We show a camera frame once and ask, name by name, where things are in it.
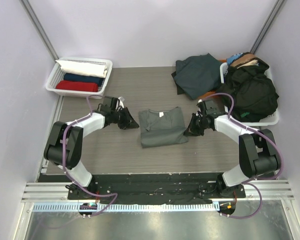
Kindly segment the grey t shirt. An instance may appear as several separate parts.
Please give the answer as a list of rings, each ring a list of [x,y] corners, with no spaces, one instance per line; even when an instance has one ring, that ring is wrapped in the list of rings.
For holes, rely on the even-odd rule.
[[[138,113],[140,143],[143,148],[184,144],[189,141],[182,109],[142,110]]]

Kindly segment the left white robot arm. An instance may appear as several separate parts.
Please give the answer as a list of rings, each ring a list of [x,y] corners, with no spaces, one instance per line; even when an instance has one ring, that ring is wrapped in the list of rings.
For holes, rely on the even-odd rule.
[[[70,122],[56,121],[52,125],[43,157],[62,169],[72,182],[68,186],[69,189],[74,187],[75,190],[79,190],[83,198],[90,200],[93,197],[116,196],[115,193],[97,194],[96,180],[81,161],[83,140],[91,133],[111,124],[116,124],[121,130],[137,129],[139,124],[124,106],[122,97],[106,96],[97,109],[92,109],[91,106],[89,109],[90,112],[82,118]]]

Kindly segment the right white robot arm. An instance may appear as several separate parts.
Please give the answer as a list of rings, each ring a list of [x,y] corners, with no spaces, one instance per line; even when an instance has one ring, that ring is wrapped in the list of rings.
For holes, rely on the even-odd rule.
[[[216,179],[215,190],[220,197],[228,197],[242,183],[281,169],[282,161],[270,130],[262,131],[244,125],[220,111],[213,100],[199,100],[197,107],[198,111],[192,114],[185,136],[203,136],[205,130],[211,129],[238,144],[238,165]]]

